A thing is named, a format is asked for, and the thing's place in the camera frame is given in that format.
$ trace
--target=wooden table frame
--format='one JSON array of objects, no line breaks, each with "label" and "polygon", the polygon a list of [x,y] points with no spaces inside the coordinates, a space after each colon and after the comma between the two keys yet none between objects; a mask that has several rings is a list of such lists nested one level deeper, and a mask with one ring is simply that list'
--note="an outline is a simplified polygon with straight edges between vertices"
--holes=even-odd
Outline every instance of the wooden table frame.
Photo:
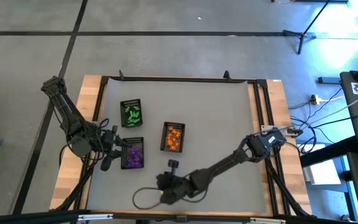
[{"label": "wooden table frame", "polygon": [[[99,75],[86,75],[83,80],[80,95],[77,101],[77,108],[84,118],[88,121],[101,121],[103,118],[104,97],[109,78],[122,81],[167,81],[167,82],[228,82],[240,83],[248,81],[250,108],[252,111],[252,120],[255,132],[260,131],[260,125],[277,125],[289,126],[291,120],[288,106],[285,99],[284,89],[281,80],[235,80],[229,76],[224,78],[167,78],[167,77],[102,77]],[[288,142],[295,143],[295,139],[287,138]],[[295,200],[302,208],[311,214],[311,207],[306,191],[303,172],[300,164],[298,151],[284,145],[280,151],[280,157],[272,159],[273,165],[280,174],[284,176],[286,186],[294,196]],[[262,182],[264,187],[264,196],[266,202],[266,212],[186,212],[187,215],[215,215],[225,217],[244,217],[244,216],[261,216],[271,217],[276,214],[284,214],[285,206],[278,187],[270,182],[266,173],[265,162],[260,162]],[[62,165],[59,170],[55,190],[53,192],[50,208],[59,206],[64,199],[70,194],[80,179],[83,172],[83,165],[71,151],[65,150],[62,159]],[[85,209],[90,188],[88,181],[82,194],[81,200],[74,203],[76,209]],[[128,214],[173,214],[175,212],[151,211],[151,210],[114,210],[112,212]]]}]

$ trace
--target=tripod stand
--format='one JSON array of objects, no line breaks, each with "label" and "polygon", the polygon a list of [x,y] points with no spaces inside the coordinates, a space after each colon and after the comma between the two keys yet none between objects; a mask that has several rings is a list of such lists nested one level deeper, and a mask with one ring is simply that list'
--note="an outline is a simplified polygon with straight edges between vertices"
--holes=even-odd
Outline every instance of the tripod stand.
[{"label": "tripod stand", "polygon": [[[299,38],[300,40],[300,43],[299,43],[299,47],[298,47],[298,55],[301,54],[301,51],[302,51],[302,46],[303,46],[303,39],[305,37],[308,37],[306,36],[306,33],[309,31],[310,27],[313,25],[313,23],[317,20],[317,18],[320,16],[321,12],[324,10],[324,8],[328,5],[328,3],[330,2],[331,0],[327,0],[326,1],[326,4],[320,9],[320,11],[317,13],[317,16],[313,19],[313,21],[311,21],[311,23],[309,24],[308,28],[306,28],[306,30],[303,32],[303,33],[299,33],[299,32],[293,32],[293,31],[289,31],[289,30],[283,30],[283,32],[286,34],[292,34],[292,35],[295,35]],[[315,39],[316,36],[315,35],[311,35],[309,36],[309,38],[312,38],[312,39]]]}]

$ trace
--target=electrical cord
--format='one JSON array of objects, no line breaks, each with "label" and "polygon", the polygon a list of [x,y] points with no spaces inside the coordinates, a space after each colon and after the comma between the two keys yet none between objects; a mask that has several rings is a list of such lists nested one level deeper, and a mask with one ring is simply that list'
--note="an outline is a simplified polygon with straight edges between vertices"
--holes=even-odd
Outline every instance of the electrical cord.
[{"label": "electrical cord", "polygon": [[298,146],[296,146],[296,145],[294,145],[294,144],[292,144],[290,142],[285,142],[285,144],[289,144],[290,146],[294,147],[295,149],[298,149]]},{"label": "electrical cord", "polygon": [[[309,124],[309,123],[307,123],[306,121],[302,121],[301,119],[298,119],[298,118],[295,117],[295,116],[291,116],[291,119],[293,119],[293,120],[295,120],[295,121],[300,121],[300,122],[302,122],[301,125],[306,124],[306,127],[310,127],[310,124]],[[311,151],[314,149],[314,147],[315,147],[315,145],[316,145],[316,143],[317,143],[316,132],[314,131],[313,128],[310,128],[310,129],[311,129],[311,132],[313,133],[313,136],[312,136],[311,138],[309,138],[309,139],[308,139],[306,142],[304,142],[303,144],[300,144],[298,147],[296,147],[296,146],[294,145],[294,146],[298,149],[298,152],[299,152],[299,153],[307,154],[307,153],[311,152]],[[306,145],[307,145],[310,141],[312,141],[312,140],[313,140],[313,145],[312,145],[311,149],[305,151]]]},{"label": "electrical cord", "polygon": [[[334,100],[339,100],[341,98],[344,98],[345,96],[339,96],[339,97],[335,97],[333,99],[330,99],[331,101],[334,101]],[[323,99],[320,99],[320,102],[328,102],[329,100],[323,100]]]},{"label": "electrical cord", "polygon": [[66,147],[67,147],[67,145],[64,145],[64,146],[62,147],[62,149],[60,150],[60,152],[59,152],[59,167],[60,167],[60,165],[62,164],[63,151],[65,150]]},{"label": "electrical cord", "polygon": [[345,121],[345,120],[347,120],[347,119],[354,119],[354,118],[358,118],[358,115],[357,115],[357,116],[350,116],[350,117],[348,117],[348,118],[338,119],[338,120],[335,120],[335,121],[330,121],[330,122],[323,123],[323,124],[319,124],[319,125],[314,126],[314,127],[312,127],[312,128],[319,128],[319,127],[324,126],[324,125],[327,125],[327,124],[337,123],[337,122],[340,122],[340,121]]},{"label": "electrical cord", "polygon": [[308,102],[304,102],[304,103],[300,103],[300,104],[295,105],[295,106],[291,106],[291,107],[289,107],[288,109],[289,109],[289,110],[295,110],[295,109],[298,109],[298,108],[303,107],[304,105],[307,105],[309,102],[310,102],[310,100],[309,100]]},{"label": "electrical cord", "polygon": [[276,150],[276,153],[273,155],[270,155],[270,157],[272,157],[272,158],[277,157],[281,151],[281,146],[276,147],[275,150]]},{"label": "electrical cord", "polygon": [[132,196],[132,203],[134,204],[135,208],[139,209],[139,210],[149,210],[149,209],[153,209],[157,206],[159,206],[161,204],[161,202],[158,202],[152,206],[149,206],[149,207],[139,207],[136,203],[135,203],[135,196],[137,193],[141,192],[142,190],[158,190],[161,192],[160,189],[156,188],[156,187],[142,187],[142,188],[139,188],[135,191],[135,193],[133,194]]},{"label": "electrical cord", "polygon": [[338,89],[338,91],[337,91],[335,94],[333,94],[333,96],[330,97],[330,99],[329,99],[327,102],[325,102],[325,104],[321,105],[321,107],[320,107],[318,110],[316,110],[316,111],[313,113],[313,115],[311,115],[311,112],[310,112],[310,103],[309,103],[309,116],[308,116],[308,119],[306,119],[306,122],[308,122],[310,118],[314,117],[317,112],[321,111],[321,110],[324,108],[324,106],[326,106],[329,102],[331,102],[331,101],[333,100],[333,98],[334,98],[341,90],[342,90],[342,87],[341,87],[340,89]]},{"label": "electrical cord", "polygon": [[109,125],[109,122],[110,122],[109,118],[103,119],[102,122],[100,122],[100,124],[99,124],[99,129],[105,128],[107,125]]},{"label": "electrical cord", "polygon": [[306,119],[306,121],[299,127],[299,129],[302,129],[302,126],[304,125],[304,124],[306,124],[308,121],[309,121],[309,119],[311,118],[311,107],[310,107],[310,101],[309,101],[309,103],[308,103],[308,105],[309,105],[309,116],[308,116],[308,118]]},{"label": "electrical cord", "polygon": [[316,128],[316,129],[317,129],[317,130],[320,130],[320,131],[321,131],[321,134],[323,134],[323,136],[324,136],[329,142],[331,142],[331,143],[333,143],[333,144],[335,144],[335,145],[337,145],[337,146],[340,146],[340,147],[342,147],[342,148],[348,150],[349,152],[351,151],[351,150],[348,149],[347,147],[345,147],[345,146],[343,146],[343,145],[341,145],[341,144],[338,144],[338,143],[333,142],[332,140],[330,140],[330,139],[327,137],[327,135],[324,133],[324,131],[321,130],[321,128]]},{"label": "electrical cord", "polygon": [[342,111],[342,110],[344,110],[344,109],[346,109],[346,108],[348,108],[348,107],[350,107],[350,106],[352,106],[352,105],[355,105],[356,103],[358,103],[358,99],[355,100],[355,101],[353,101],[352,103],[348,104],[347,106],[343,107],[342,109],[339,109],[339,110],[337,110],[337,111],[335,111],[335,112],[333,112],[333,113],[330,113],[329,115],[323,116],[323,117],[320,118],[320,119],[317,119],[317,120],[315,120],[315,121],[312,121],[310,124],[313,124],[313,123],[315,123],[315,122],[317,122],[317,121],[321,121],[322,119],[327,118],[327,117],[329,117],[329,116],[332,116],[332,115],[334,115],[334,114],[336,114],[336,113],[338,113],[338,112],[340,112],[340,111]]}]

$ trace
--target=black mesh container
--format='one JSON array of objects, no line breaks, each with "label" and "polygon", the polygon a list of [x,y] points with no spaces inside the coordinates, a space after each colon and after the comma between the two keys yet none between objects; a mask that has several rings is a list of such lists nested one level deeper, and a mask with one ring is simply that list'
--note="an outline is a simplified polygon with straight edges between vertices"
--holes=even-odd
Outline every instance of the black mesh container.
[{"label": "black mesh container", "polygon": [[[142,106],[140,105],[140,99],[121,101],[120,107],[121,126],[123,128],[134,128],[143,124]],[[139,113],[139,115],[137,117],[132,117],[131,113]]]},{"label": "black mesh container", "polygon": [[130,148],[122,147],[125,156],[121,157],[121,169],[140,169],[144,167],[143,137],[124,138],[123,141],[132,144]]},{"label": "black mesh container", "polygon": [[185,140],[185,124],[164,122],[161,138],[161,151],[182,152]]}]

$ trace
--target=orange objects in container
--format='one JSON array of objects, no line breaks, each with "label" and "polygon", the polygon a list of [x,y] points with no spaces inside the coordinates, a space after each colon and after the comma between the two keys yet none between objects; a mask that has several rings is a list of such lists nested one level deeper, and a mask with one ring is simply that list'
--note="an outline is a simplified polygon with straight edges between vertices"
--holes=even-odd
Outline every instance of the orange objects in container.
[{"label": "orange objects in container", "polygon": [[160,150],[182,152],[184,134],[185,124],[165,122]]}]

